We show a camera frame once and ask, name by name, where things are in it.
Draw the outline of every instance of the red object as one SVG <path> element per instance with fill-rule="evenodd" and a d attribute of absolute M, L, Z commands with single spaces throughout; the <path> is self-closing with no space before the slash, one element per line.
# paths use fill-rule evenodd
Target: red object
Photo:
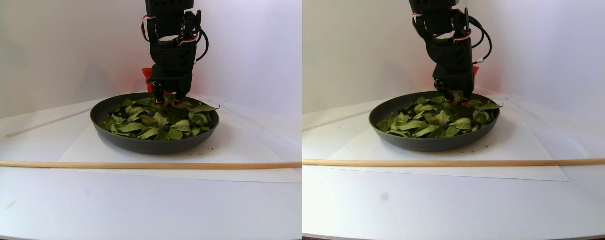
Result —
<path fill-rule="evenodd" d="M 149 82 L 149 78 L 152 77 L 152 69 L 151 68 L 143 68 L 142 69 L 142 74 L 144 74 L 144 82 L 145 82 L 145 84 L 147 84 L 147 92 L 153 93 L 154 89 L 152 88 L 152 83 Z M 172 93 L 168 92 L 167 90 L 165 90 L 165 94 L 172 94 Z"/>

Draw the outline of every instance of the green leaf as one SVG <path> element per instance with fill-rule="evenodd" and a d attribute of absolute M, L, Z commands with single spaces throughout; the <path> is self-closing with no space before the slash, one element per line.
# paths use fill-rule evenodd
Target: green leaf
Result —
<path fill-rule="evenodd" d="M 189 131 L 191 131 L 191 128 L 189 126 L 190 126 L 189 120 L 184 119 L 184 120 L 177 122 L 173 126 L 171 126 L 171 128 L 176 129 L 181 132 L 189 132 Z"/>
<path fill-rule="evenodd" d="M 424 104 L 420 104 L 420 105 L 417 105 L 416 107 L 414 107 L 414 111 L 417 113 L 423 113 L 423 112 L 434 110 L 434 109 L 435 108 L 433 105 L 424 105 Z"/>
<path fill-rule="evenodd" d="M 400 114 L 398 114 L 398 122 L 401 122 L 403 124 L 406 124 L 409 120 L 410 117 L 408 115 L 403 114 L 402 112 Z"/>
<path fill-rule="evenodd" d="M 212 114 L 211 114 L 211 112 L 204 112 L 203 114 L 204 114 L 204 116 L 205 116 L 205 117 L 207 117 L 207 121 L 208 121 L 208 122 L 210 122 L 210 123 L 212 123 L 212 124 L 214 123 L 214 119 L 212 119 Z"/>
<path fill-rule="evenodd" d="M 424 128 L 423 130 L 420 130 L 420 131 L 414 133 L 413 136 L 418 137 L 418 138 L 423 137 L 423 135 L 434 132 L 435 130 L 437 130 L 437 128 L 438 128 L 438 126 L 429 125 L 427 128 Z"/>
<path fill-rule="evenodd" d="M 131 105 L 134 105 L 134 101 L 132 101 L 129 98 L 124 99 L 124 101 L 122 101 L 120 104 L 118 104 L 117 111 L 120 111 L 120 110 L 122 110 L 124 108 L 127 108 L 127 107 L 131 106 Z"/>
<path fill-rule="evenodd" d="M 476 107 L 476 106 L 480 106 L 480 105 L 483 105 L 483 101 L 481 101 L 481 100 L 474 99 L 474 100 L 469 101 L 469 106 L 471 106 L 471 107 Z"/>
<path fill-rule="evenodd" d="M 209 123 L 209 120 L 207 119 L 207 116 L 205 116 L 204 114 L 197 113 L 197 114 L 195 114 L 195 116 L 200 117 L 200 119 L 202 119 L 202 124 Z"/>
<path fill-rule="evenodd" d="M 142 114 L 142 113 L 146 113 L 147 110 L 145 110 L 145 108 L 142 107 L 134 107 L 130 112 L 127 112 L 127 114 L 129 114 L 129 118 L 127 118 L 127 121 L 136 121 L 140 118 L 138 118 L 138 115 Z"/>
<path fill-rule="evenodd" d="M 487 123 L 491 123 L 492 121 L 494 121 L 494 118 L 492 116 L 490 116 L 490 114 L 488 114 L 486 111 L 482 112 L 485 115 L 485 119 L 487 119 Z"/>
<path fill-rule="evenodd" d="M 182 103 L 181 103 L 181 104 L 178 106 L 178 108 L 186 108 L 186 109 L 190 109 L 190 108 L 193 108 L 193 107 L 195 107 L 195 106 L 196 106 L 196 105 L 194 105 L 194 104 L 193 104 L 193 103 L 191 103 L 191 102 L 184 101 L 184 102 L 182 102 Z"/>
<path fill-rule="evenodd" d="M 118 128 L 116 128 L 116 124 L 111 125 L 109 131 L 113 134 L 118 133 Z"/>
<path fill-rule="evenodd" d="M 438 125 L 443 126 L 449 122 L 449 114 L 445 110 L 441 110 L 438 115 L 435 115 L 435 119 L 438 120 Z"/>
<path fill-rule="evenodd" d="M 440 122 L 438 121 L 438 119 L 435 116 L 425 114 L 424 119 L 426 120 L 426 122 L 429 125 L 436 125 L 436 126 L 440 125 Z"/>
<path fill-rule="evenodd" d="M 153 116 L 153 119 L 158 121 L 158 127 L 162 128 L 167 125 L 167 118 L 165 118 L 160 112 L 156 112 L 156 115 Z"/>
<path fill-rule="evenodd" d="M 469 114 L 472 114 L 473 110 L 471 107 L 465 107 L 464 105 L 452 105 L 450 104 L 450 108 L 453 110 L 453 112 L 456 115 L 460 115 L 460 116 L 467 116 Z"/>
<path fill-rule="evenodd" d="M 111 126 L 115 123 L 116 121 L 114 121 L 111 116 L 108 116 L 103 122 L 101 122 L 101 124 L 103 124 L 103 129 L 107 131 L 111 130 Z"/>
<path fill-rule="evenodd" d="M 427 126 L 428 126 L 428 124 L 426 124 L 424 121 L 410 121 L 405 125 L 398 126 L 398 129 L 402 130 L 402 131 L 407 131 L 407 130 L 426 128 Z"/>
<path fill-rule="evenodd" d="M 419 105 L 426 105 L 426 103 L 428 102 L 426 98 L 424 98 L 424 96 L 419 96 L 416 100 L 416 103 L 418 103 Z"/>
<path fill-rule="evenodd" d="M 442 138 L 445 136 L 445 130 L 444 128 L 438 126 L 438 128 L 436 130 L 434 130 L 428 138 Z"/>
<path fill-rule="evenodd" d="M 485 125 L 487 123 L 487 117 L 486 117 L 486 112 L 485 114 L 483 114 L 484 112 L 480 112 L 478 110 L 473 112 L 473 120 L 478 122 L 479 124 L 483 124 Z"/>
<path fill-rule="evenodd" d="M 119 116 L 111 115 L 111 118 L 117 124 L 123 124 L 125 122 L 125 119 L 123 119 L 122 117 L 119 117 Z"/>
<path fill-rule="evenodd" d="M 148 97 L 148 98 L 138 99 L 136 101 L 136 103 L 138 105 L 147 107 L 147 106 L 151 105 L 152 101 L 154 101 L 154 98 Z"/>
<path fill-rule="evenodd" d="M 197 105 L 194 108 L 190 108 L 189 112 L 192 112 L 194 114 L 198 114 L 198 113 L 201 113 L 201 112 L 216 111 L 218 109 L 220 109 L 220 108 L 212 107 L 212 106 L 209 106 L 209 105 L 203 103 L 202 105 Z"/>
<path fill-rule="evenodd" d="M 138 122 L 130 123 L 128 125 L 118 128 L 118 130 L 123 133 L 130 133 L 133 131 L 144 130 L 144 129 L 145 129 L 145 125 L 138 123 Z"/>
<path fill-rule="evenodd" d="M 437 96 L 435 98 L 429 99 L 430 102 L 440 105 L 445 102 L 445 96 Z"/>
<path fill-rule="evenodd" d="M 416 116 L 413 117 L 413 119 L 414 120 L 422 119 L 424 113 L 425 112 L 419 112 L 418 114 L 416 114 Z"/>
<path fill-rule="evenodd" d="M 158 131 L 158 135 L 156 135 L 156 138 L 154 139 L 156 141 L 170 141 L 170 134 L 166 131 L 163 130 L 159 130 Z"/>
<path fill-rule="evenodd" d="M 152 127 L 149 130 L 147 130 L 145 133 L 143 133 L 142 135 L 140 135 L 138 137 L 138 139 L 148 139 L 148 138 L 154 137 L 154 136 L 156 136 L 158 134 L 159 134 L 158 128 Z"/>
<path fill-rule="evenodd" d="M 499 108 L 504 107 L 505 105 L 497 105 L 496 103 L 485 103 L 484 105 L 481 105 L 480 107 L 476 107 L 476 110 L 483 112 L 486 110 L 497 110 Z"/>
<path fill-rule="evenodd" d="M 147 126 L 147 127 L 163 127 L 158 125 L 158 120 L 156 118 L 152 118 L 151 116 L 141 116 L 140 120 L 142 121 L 142 124 Z"/>
<path fill-rule="evenodd" d="M 127 132 L 115 132 L 115 135 L 118 136 L 122 136 L 122 137 L 127 137 L 127 138 L 135 138 L 136 135 L 134 135 L 133 133 L 127 133 Z"/>
<path fill-rule="evenodd" d="M 447 131 L 444 133 L 444 137 L 445 138 L 454 137 L 454 136 L 458 135 L 458 133 L 460 133 L 460 130 L 458 130 L 458 128 L 450 127 L 450 128 L 447 128 Z"/>
<path fill-rule="evenodd" d="M 405 134 L 405 132 L 400 131 L 400 130 L 390 130 L 390 133 L 396 134 L 396 135 L 401 135 L 404 138 L 407 138 L 407 134 Z"/>
<path fill-rule="evenodd" d="M 394 123 L 394 119 L 396 119 L 396 114 L 394 114 L 392 112 L 391 115 L 389 115 L 389 118 L 378 122 L 378 124 L 376 124 L 376 127 L 378 127 L 378 130 L 386 133 L 392 127 L 392 123 Z"/>
<path fill-rule="evenodd" d="M 458 121 L 449 124 L 450 127 L 457 128 L 459 130 L 471 130 L 472 120 L 469 118 L 461 118 Z"/>
<path fill-rule="evenodd" d="M 169 130 L 169 139 L 170 140 L 181 140 L 182 139 L 182 132 L 179 130 L 176 130 L 176 128 L 171 128 Z"/>
<path fill-rule="evenodd" d="M 194 137 L 198 136 L 198 134 L 200 134 L 200 128 L 193 128 L 193 129 L 191 129 L 191 134 Z"/>

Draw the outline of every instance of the white table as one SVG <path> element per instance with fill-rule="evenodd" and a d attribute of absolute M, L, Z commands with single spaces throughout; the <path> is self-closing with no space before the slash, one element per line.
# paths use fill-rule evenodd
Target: white table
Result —
<path fill-rule="evenodd" d="M 306 114 L 305 127 L 321 126 L 334 119 L 345 121 L 382 102 Z M 605 157 L 604 125 L 582 121 L 590 125 L 581 126 L 565 121 L 561 113 L 550 109 L 527 102 L 519 105 L 538 118 L 553 122 L 593 158 Z M 321 142 L 304 142 L 303 155 L 330 158 L 362 133 L 355 125 L 342 128 L 348 130 L 335 127 L 325 131 L 322 138 L 314 138 L 323 139 Z M 554 147 L 553 141 L 561 137 L 538 138 L 555 159 L 573 157 Z M 605 166 L 562 169 L 570 182 L 305 166 L 303 235 L 367 240 L 548 240 L 605 236 Z"/>
<path fill-rule="evenodd" d="M 86 130 L 87 113 L 42 128 L 49 132 L 3 136 L 95 103 L 0 119 L 0 160 L 57 162 Z M 33 135 L 42 138 L 34 141 Z M 0 237 L 296 240 L 302 233 L 302 187 L 0 167 Z"/>

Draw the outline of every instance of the robotic arm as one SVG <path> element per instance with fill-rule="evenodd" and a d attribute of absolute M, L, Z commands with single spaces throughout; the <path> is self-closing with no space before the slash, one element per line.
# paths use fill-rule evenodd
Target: robotic arm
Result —
<path fill-rule="evenodd" d="M 429 57 L 436 63 L 433 71 L 435 89 L 444 95 L 447 103 L 454 102 L 453 92 L 462 92 L 462 103 L 468 103 L 474 92 L 474 77 L 479 67 L 492 53 L 492 39 L 465 8 L 453 9 L 459 0 L 409 0 L 413 11 L 413 25 L 426 43 Z M 482 37 L 472 46 L 470 24 L 481 30 Z M 453 32 L 451 38 L 438 38 Z M 489 51 L 478 61 L 472 60 L 472 48 L 487 37 Z"/>
<path fill-rule="evenodd" d="M 200 10 L 194 14 L 194 0 L 145 0 L 147 16 L 142 19 L 142 35 L 150 44 L 154 66 L 146 82 L 159 105 L 165 94 L 175 93 L 173 105 L 182 103 L 191 90 L 194 65 L 209 50 L 209 39 L 200 26 Z M 206 48 L 197 58 L 197 45 L 204 38 Z"/>

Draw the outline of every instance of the cable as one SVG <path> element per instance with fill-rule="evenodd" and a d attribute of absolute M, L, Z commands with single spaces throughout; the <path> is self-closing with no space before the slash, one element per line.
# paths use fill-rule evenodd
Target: cable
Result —
<path fill-rule="evenodd" d="M 207 34 L 205 33 L 204 30 L 200 29 L 200 35 L 204 37 L 204 42 L 206 45 L 204 47 L 204 52 L 202 53 L 202 55 L 200 57 L 198 57 L 198 59 L 195 60 L 196 62 L 203 59 L 205 57 L 205 55 L 207 55 L 207 51 L 209 51 L 209 38 L 207 37 Z"/>
<path fill-rule="evenodd" d="M 481 45 L 481 43 L 483 43 L 483 41 L 484 41 L 484 40 L 485 40 L 485 34 L 484 34 L 484 33 L 482 33 L 482 34 L 480 34 L 480 41 L 478 41 L 478 43 L 474 44 L 474 46 L 472 46 L 471 48 L 472 48 L 472 49 L 474 49 L 474 48 L 476 48 L 476 47 L 480 46 L 480 45 Z"/>
<path fill-rule="evenodd" d="M 485 28 L 483 28 L 483 25 L 481 25 L 481 23 L 478 20 L 476 20 L 476 18 L 469 16 L 469 23 L 471 23 L 476 28 L 478 28 L 482 32 L 483 36 L 487 35 L 487 41 L 489 41 L 489 51 L 487 52 L 487 55 L 485 55 L 485 57 L 479 59 L 478 61 L 473 62 L 473 64 L 476 65 L 476 64 L 480 64 L 480 63 L 484 62 L 492 54 L 493 43 L 492 43 L 492 37 L 490 37 L 490 34 L 487 33 Z"/>

